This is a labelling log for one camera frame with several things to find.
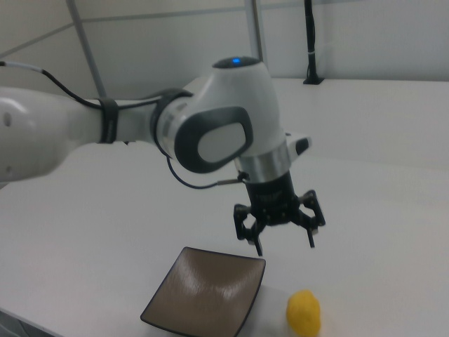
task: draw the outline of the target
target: black band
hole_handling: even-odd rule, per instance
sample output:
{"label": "black band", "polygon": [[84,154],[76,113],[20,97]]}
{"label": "black band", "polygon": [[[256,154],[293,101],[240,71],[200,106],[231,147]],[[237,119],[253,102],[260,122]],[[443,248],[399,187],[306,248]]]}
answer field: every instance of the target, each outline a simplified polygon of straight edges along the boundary
{"label": "black band", "polygon": [[161,97],[157,102],[156,107],[154,108],[152,118],[149,121],[149,130],[154,139],[154,144],[157,146],[159,151],[166,157],[170,157],[167,152],[163,150],[159,140],[157,139],[157,122],[159,121],[159,117],[161,116],[163,110],[172,103],[176,98],[179,97],[192,97],[194,94],[190,93],[184,89],[167,89],[158,93]]}
{"label": "black band", "polygon": [[119,106],[112,98],[98,98],[102,108],[102,130],[99,144],[112,144],[117,138]]}

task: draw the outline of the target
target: black cable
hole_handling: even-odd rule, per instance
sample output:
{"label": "black cable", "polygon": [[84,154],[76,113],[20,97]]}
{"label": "black cable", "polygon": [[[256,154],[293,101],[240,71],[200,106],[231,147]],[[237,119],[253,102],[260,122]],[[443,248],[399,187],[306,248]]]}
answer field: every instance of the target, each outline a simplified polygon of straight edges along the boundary
{"label": "black cable", "polygon": [[[0,61],[0,67],[7,67],[6,62]],[[97,110],[102,110],[103,109],[103,107],[101,105],[89,102],[89,101],[83,99],[82,97],[78,96],[74,92],[70,91],[64,84],[59,82],[51,73],[47,72],[46,70],[40,69],[40,68],[37,68],[37,67],[35,67],[34,69],[31,69],[31,70],[40,72],[41,74],[45,75],[56,86],[58,86],[62,91],[64,91],[68,96],[72,97],[78,103],[81,103],[82,105],[85,105],[87,107],[92,107],[93,109],[97,109]],[[119,105],[119,110],[124,110],[124,109],[130,109],[130,108],[133,108],[133,107],[142,107],[144,105],[155,104],[155,103],[157,103],[159,101],[160,97],[159,96],[154,96],[154,97],[149,97],[148,99],[149,100],[146,101],[146,102],[138,102],[138,103],[132,103],[132,104],[127,104],[127,105]],[[160,147],[159,144],[157,144],[157,147],[159,148],[159,150],[163,154],[165,154],[165,152],[162,150],[162,148]],[[181,177],[179,177],[179,175],[173,169],[173,166],[171,165],[170,157],[168,155],[166,155],[166,158],[167,158],[168,168],[170,169],[170,172],[173,174],[173,176],[176,178],[176,180],[179,181],[180,183],[182,183],[184,186],[193,188],[195,190],[205,190],[207,188],[212,188],[212,187],[215,187],[215,186],[218,186],[218,185],[229,185],[229,184],[234,184],[234,183],[242,183],[243,179],[246,177],[245,174],[241,173],[238,176],[237,179],[221,180],[221,181],[217,181],[216,183],[209,184],[209,185],[196,186],[196,185],[189,184],[189,183],[185,182],[183,179],[181,179]]]}
{"label": "black cable", "polygon": [[[8,67],[7,62],[4,61],[0,61],[0,67]],[[64,84],[62,84],[58,79],[56,79],[56,77],[54,77],[50,72],[47,72],[44,69],[38,68],[38,67],[29,67],[29,70],[34,70],[37,72],[40,72],[41,74],[43,74],[44,76],[46,76],[48,79],[50,79],[58,88],[60,88],[62,91],[64,91],[68,96],[70,96],[71,98],[73,98],[75,101],[77,101],[78,103],[81,103],[82,105],[85,105],[86,107],[92,107],[93,109],[97,109],[97,110],[102,110],[102,106],[99,104],[95,104],[92,102],[89,102],[88,100],[85,100],[84,98],[78,96],[77,94],[75,94],[73,91],[69,90]],[[130,109],[133,107],[142,107],[144,105],[150,105],[150,104],[154,104],[157,103],[157,101],[159,100],[158,96],[156,97],[150,97],[148,98],[147,101],[145,102],[138,102],[138,103],[132,103],[132,104],[127,104],[127,105],[119,105],[119,110],[124,110],[124,109]]]}
{"label": "black cable", "polygon": [[213,183],[210,185],[203,185],[203,186],[196,186],[196,185],[186,183],[183,179],[181,179],[181,177],[179,177],[178,174],[176,174],[175,170],[173,169],[173,166],[171,165],[170,157],[167,157],[167,165],[168,165],[168,168],[170,169],[171,174],[173,174],[173,176],[176,178],[176,180],[179,181],[180,183],[182,183],[184,186],[193,188],[195,190],[205,190],[208,188],[218,186],[218,183]]}
{"label": "black cable", "polygon": [[92,102],[89,102],[81,97],[79,97],[77,94],[73,93],[72,91],[70,91],[64,84],[62,84],[61,82],[59,82],[52,74],[50,74],[49,72],[47,72],[46,70],[42,69],[42,74],[47,76],[54,84],[56,84],[62,91],[64,91],[67,95],[69,95],[70,97],[72,97],[75,101],[77,101],[78,103],[81,103],[82,105],[85,105],[86,107],[92,107],[94,109],[98,109],[101,110],[102,107],[99,104],[95,104]]}
{"label": "black cable", "polygon": [[171,174],[173,174],[173,176],[176,178],[177,181],[182,183],[184,186],[193,188],[194,190],[206,190],[208,188],[212,188],[212,187],[215,187],[215,186],[223,186],[223,185],[244,183],[243,179],[248,178],[248,174],[247,173],[241,172],[239,174],[239,176],[237,177],[237,179],[219,180],[219,181],[217,181],[216,183],[213,183],[213,184],[197,186],[197,185],[189,184],[189,183],[185,182],[183,179],[181,179],[181,177],[179,177],[179,175],[175,172],[175,169],[173,168],[173,166],[171,164],[171,160],[170,160],[169,156],[167,156],[167,165],[168,165],[168,168],[170,169]]}

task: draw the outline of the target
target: cable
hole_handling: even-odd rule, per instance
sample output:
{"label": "cable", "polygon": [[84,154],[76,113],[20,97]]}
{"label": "cable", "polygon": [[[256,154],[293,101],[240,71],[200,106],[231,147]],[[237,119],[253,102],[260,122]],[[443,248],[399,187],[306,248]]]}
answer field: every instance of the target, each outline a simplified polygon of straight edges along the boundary
{"label": "cable", "polygon": [[218,186],[218,183],[213,183],[213,184],[203,185],[203,186],[196,186],[196,185],[186,183],[183,179],[181,179],[181,177],[179,177],[178,174],[176,174],[175,170],[173,169],[173,166],[171,165],[170,157],[167,157],[167,165],[168,165],[168,168],[170,169],[171,174],[173,174],[173,176],[176,178],[176,180],[179,181],[180,183],[182,183],[184,186],[193,188],[194,190],[205,190],[208,188]]}
{"label": "cable", "polygon": [[[64,84],[59,82],[51,73],[47,72],[46,70],[44,70],[42,68],[36,67],[34,65],[28,65],[26,63],[5,62],[5,61],[0,61],[0,67],[18,67],[18,68],[23,68],[26,70],[31,70],[34,72],[41,73],[44,76],[46,76],[47,78],[49,78],[54,84],[56,84],[56,86],[58,86],[62,91],[64,91],[68,96],[72,97],[78,103],[81,103],[82,105],[85,105],[87,107],[92,107],[93,109],[97,109],[97,110],[103,109],[101,105],[89,102],[89,101],[83,99],[82,97],[78,96],[74,92],[70,91]],[[130,109],[133,107],[142,107],[144,105],[154,104],[154,103],[157,103],[160,99],[161,99],[161,96],[158,95],[156,97],[150,97],[150,98],[148,98],[148,100],[146,100],[144,102],[131,103],[131,104],[127,104],[127,105],[119,105],[119,110]],[[158,145],[159,150],[163,154],[165,154],[164,151],[159,146],[159,144],[157,144],[157,145]],[[241,173],[237,179],[221,180],[221,181],[217,181],[216,183],[209,184],[209,185],[196,186],[196,185],[189,184],[189,183],[185,182],[183,179],[181,179],[181,177],[179,177],[179,175],[173,169],[173,166],[170,161],[170,157],[166,155],[166,158],[167,158],[168,168],[170,169],[170,172],[173,174],[173,176],[176,178],[176,180],[179,181],[180,183],[182,183],[184,186],[193,188],[195,190],[205,190],[205,189],[212,188],[212,187],[215,187],[218,185],[229,185],[229,184],[235,184],[235,183],[242,183],[243,179],[246,177],[245,173]]]}
{"label": "cable", "polygon": [[208,188],[212,188],[215,186],[244,183],[243,179],[246,179],[248,177],[247,173],[240,173],[239,176],[237,177],[237,179],[219,180],[213,184],[197,186],[197,185],[189,184],[189,183],[185,182],[183,179],[181,179],[181,177],[179,177],[179,175],[175,172],[175,169],[173,168],[173,166],[171,164],[170,157],[168,157],[168,156],[167,156],[167,165],[168,165],[168,168],[170,169],[171,174],[173,174],[173,176],[176,178],[177,181],[182,183],[184,186],[193,188],[194,190],[206,190]]}
{"label": "cable", "polygon": [[[92,107],[93,109],[102,110],[102,106],[99,104],[95,104],[92,102],[89,102],[88,100],[85,100],[84,98],[78,96],[73,91],[70,91],[64,84],[58,81],[50,72],[47,72],[46,70],[36,67],[34,65],[28,65],[26,63],[20,63],[20,62],[6,62],[6,61],[0,61],[0,67],[17,67],[22,68],[26,70],[31,70],[33,72],[38,72],[46,76],[48,79],[50,79],[56,86],[58,86],[62,91],[64,91],[68,96],[72,97],[75,101],[78,103],[81,103],[82,105],[85,105],[86,107]],[[145,102],[138,102],[138,103],[132,103],[127,105],[119,105],[119,110],[124,109],[130,109],[133,107],[142,107],[144,105],[150,105],[157,103],[157,101],[161,98],[161,96],[156,96],[153,98],[148,98],[149,100],[146,100]]]}

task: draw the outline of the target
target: silver metal ring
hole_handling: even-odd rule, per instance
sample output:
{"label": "silver metal ring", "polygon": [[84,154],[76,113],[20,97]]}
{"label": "silver metal ring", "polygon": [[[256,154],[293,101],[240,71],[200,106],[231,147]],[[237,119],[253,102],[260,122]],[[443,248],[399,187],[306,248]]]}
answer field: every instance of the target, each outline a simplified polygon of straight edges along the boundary
{"label": "silver metal ring", "polygon": [[283,142],[274,150],[256,157],[235,159],[237,170],[248,174],[249,183],[266,183],[275,180],[290,170],[287,143]]}

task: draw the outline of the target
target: black cable clip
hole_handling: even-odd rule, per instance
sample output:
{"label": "black cable clip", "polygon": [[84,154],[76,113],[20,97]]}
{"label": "black cable clip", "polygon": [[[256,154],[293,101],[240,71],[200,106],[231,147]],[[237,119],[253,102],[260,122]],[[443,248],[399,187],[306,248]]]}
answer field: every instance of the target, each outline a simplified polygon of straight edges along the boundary
{"label": "black cable clip", "polygon": [[112,144],[117,139],[117,124],[119,123],[119,106],[112,98],[98,98],[102,108],[101,139],[98,144]]}

